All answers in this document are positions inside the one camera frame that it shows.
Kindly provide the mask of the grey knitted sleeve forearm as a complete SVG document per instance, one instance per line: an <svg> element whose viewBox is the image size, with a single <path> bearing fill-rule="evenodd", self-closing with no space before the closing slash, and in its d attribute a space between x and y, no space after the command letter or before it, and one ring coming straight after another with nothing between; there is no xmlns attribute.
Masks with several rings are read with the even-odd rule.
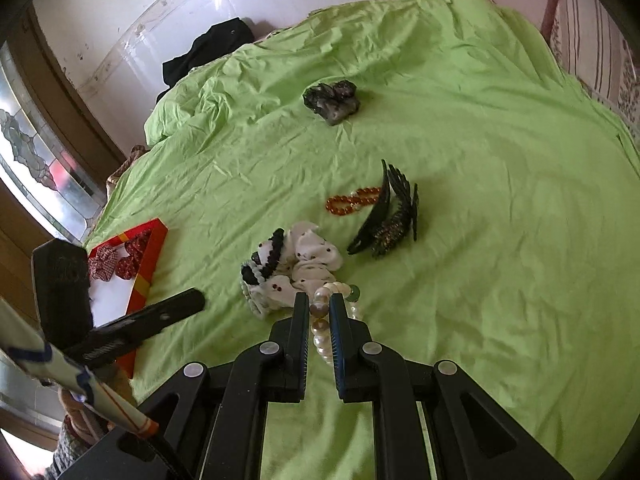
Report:
<svg viewBox="0 0 640 480"><path fill-rule="evenodd" d="M58 390L58 400L65 412L58 444L52 455L52 463L41 474L36 474L34 479L60 478L66 469L104 436L93 414L70 391L64 388Z"/></svg>

